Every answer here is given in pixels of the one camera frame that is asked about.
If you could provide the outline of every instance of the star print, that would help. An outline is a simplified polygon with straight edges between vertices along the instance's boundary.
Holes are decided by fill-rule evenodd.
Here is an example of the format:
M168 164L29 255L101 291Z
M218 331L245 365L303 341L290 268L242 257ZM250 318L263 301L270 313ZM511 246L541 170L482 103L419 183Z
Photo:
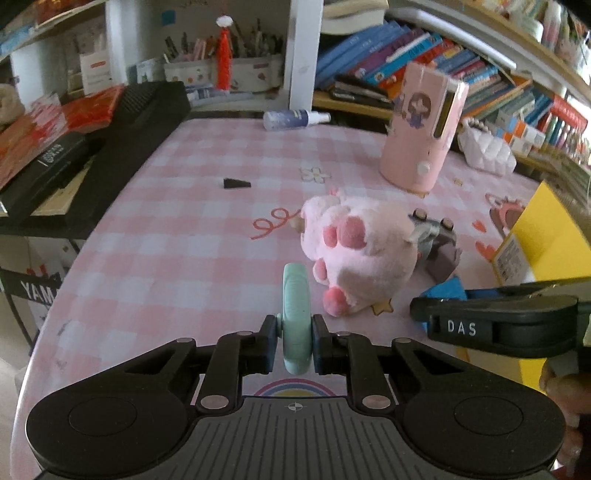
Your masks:
M392 299L384 300L379 303L374 303L371 306L371 309L374 311L374 315L377 317L383 313L394 313L394 309L392 308Z

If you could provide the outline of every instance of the cartoon girl sticker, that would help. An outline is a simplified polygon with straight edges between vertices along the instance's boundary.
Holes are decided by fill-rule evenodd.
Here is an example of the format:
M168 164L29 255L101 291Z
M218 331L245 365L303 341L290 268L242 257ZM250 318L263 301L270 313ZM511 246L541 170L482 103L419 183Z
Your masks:
M402 107L404 106L404 94L398 95L392 102L392 110L394 115L402 115Z
M431 99L429 96L420 92L413 94L408 103L408 113L410 114L408 123L411 127L424 127L423 120L426 120L431 115Z

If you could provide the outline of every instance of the pen holder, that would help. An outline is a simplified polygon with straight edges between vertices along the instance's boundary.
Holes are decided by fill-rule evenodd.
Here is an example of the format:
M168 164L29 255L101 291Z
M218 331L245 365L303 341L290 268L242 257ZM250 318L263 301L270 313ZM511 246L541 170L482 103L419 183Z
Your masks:
M397 187L416 194L431 191L452 144L468 84L411 62L394 114L379 169Z

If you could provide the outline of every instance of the pink plush toy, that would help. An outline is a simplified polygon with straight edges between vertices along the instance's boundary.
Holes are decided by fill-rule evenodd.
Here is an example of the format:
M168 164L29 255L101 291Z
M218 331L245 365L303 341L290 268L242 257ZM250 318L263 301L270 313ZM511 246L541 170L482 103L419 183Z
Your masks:
M413 273L418 241L431 233L393 202L340 193L312 197L292 225L315 262L314 278L329 287L324 309L334 317L390 300Z

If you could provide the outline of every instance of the book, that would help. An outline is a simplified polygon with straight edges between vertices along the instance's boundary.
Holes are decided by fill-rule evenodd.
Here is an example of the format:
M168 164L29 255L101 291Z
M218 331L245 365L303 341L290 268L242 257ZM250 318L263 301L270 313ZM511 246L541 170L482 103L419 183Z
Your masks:
M443 39L438 34L430 35L428 38L422 39L419 37L414 42L410 43L406 47L403 47L401 54L397 54L394 59L384 64L380 69L368 74L364 80L374 85L377 85L382 80L388 78L396 70L406 65L409 61L414 60L421 53L425 53L428 49L440 44Z
M550 107L552 115L557 116L571 127L574 127L578 132L582 132L587 128L587 119L576 108L559 95L555 94L552 100L552 107Z
M468 111L462 112L462 118L473 116L480 120L497 111L503 105L506 105L511 99L519 95L525 88L531 85L531 79L515 76L515 86L507 83L508 89L504 92L497 92L488 102L480 106L473 106Z
M488 97L490 97L491 95L494 95L496 92L499 92L500 90L504 89L508 85L509 84L507 82L503 82L501 80L500 82L498 82L494 85L491 85L490 87L484 89L481 92L474 93L474 94L470 95L468 97L468 99L466 100L466 103L464 105L464 109L471 108L472 105L475 105L477 103L482 102L483 100L486 100Z
M416 57L413 61L417 62L420 65L426 65L442 52L450 48L453 48L453 45L454 43L451 40L445 38L439 45L435 45L434 47L430 48L425 53ZM391 99L398 96L398 93L400 92L400 86L402 86L402 79L404 78L406 67L407 65L404 65L396 72L394 72L392 75L390 75L390 77L379 83L379 86L381 88L386 89L388 91L388 96Z
M498 83L500 81L502 81L501 75L499 75L497 73L496 75L493 75L492 77L490 77L486 80L483 80L478 83L473 83L472 85L470 85L470 90L469 90L470 93L469 94L474 95L475 93L481 92L485 88L495 85L496 83Z
M540 120L538 120L538 124L536 125L536 128L540 132L545 134L548 131L548 126L549 126L551 120L552 120L552 114L550 113L550 111L548 111L542 118L540 118Z
M476 54L472 50L464 48L460 53L457 53L450 59L444 61L441 65L437 66L437 70L443 73L450 73L460 65L465 64L469 60L476 58Z
M353 48L331 62L320 73L316 74L315 87L326 89L333 83L337 73L344 73L357 65L362 59L384 48L402 34L402 28L384 24L383 28L374 36L356 44Z
M503 111L509 116L514 116L523 120L525 116L530 113L535 106L535 97L530 90L525 90L515 100L507 104Z
M399 27L396 22L390 22L389 24L393 27ZM381 31L383 27L383 25L378 25L376 27L366 28L365 30L360 31L355 35L351 35L340 42L338 45L318 55L318 60L316 62L316 75L318 75L330 63L338 59L340 56L345 55L350 49Z
M388 92L386 90L371 85L362 79L358 79L354 75L337 74L335 76L335 89L375 99L388 99Z
M562 149L564 147L564 144L566 143L566 139L569 136L569 133L572 128L573 127L571 127L570 125L564 126L564 128L562 130L562 134L560 135L560 138L556 142L556 148Z
M494 75L497 75L498 73L499 69L497 67L495 67L494 65L489 65L488 67L484 67L474 73L466 75L464 78L462 78L462 81L466 82L469 85L472 85L473 83L488 80L489 78L491 78Z
M486 63L484 63L484 60L477 57L477 58L465 63L464 65L459 67L457 70L454 70L453 72L450 73L450 75L455 79L462 80L465 76L470 75L471 73L477 72L482 67L486 67Z
M554 129L556 128L556 124L558 123L558 117L555 115L552 115L552 119L550 120L550 123L548 125L548 128L546 130L546 138L545 138L545 145L548 146L550 144L550 138L552 137L552 134L554 133Z
M386 62L386 59L399 48L425 34L421 28L414 28L413 30L410 30L408 27L403 27L403 30L405 30L405 33L403 33L400 37L381 50L378 50L369 55L367 58L363 59L355 67L349 70L349 73L351 75L355 75L358 78L363 78L368 72L371 72L380 65L383 65Z
M432 61L429 62L428 66L430 66L432 69L436 69L444 61L449 60L457 53L460 53L463 49L464 49L464 47L462 47L461 45L454 45L453 47L448 48L447 50L442 52L440 55L438 55L437 57L432 59Z
M534 111L525 117L525 123L530 125L537 125L542 117L544 117L552 107L552 100L544 95L543 98L536 101Z
M503 108L507 103L512 101L514 98L516 98L521 93L519 87L513 87L513 88L514 89L512 91L510 91L506 95L503 95L503 96L495 99L494 101L492 101L488 105L482 107L482 109L480 109L479 111L474 113L472 116L474 118L476 118L477 120L482 120L483 118L486 118L489 115L490 116L497 115L501 108Z
M552 132L552 136L550 137L550 140L548 141L548 144L551 147L555 147L556 144L558 143L558 139L560 138L560 135L562 134L562 130L564 128L564 120L558 119L558 122L556 122L556 127L554 128L554 131Z

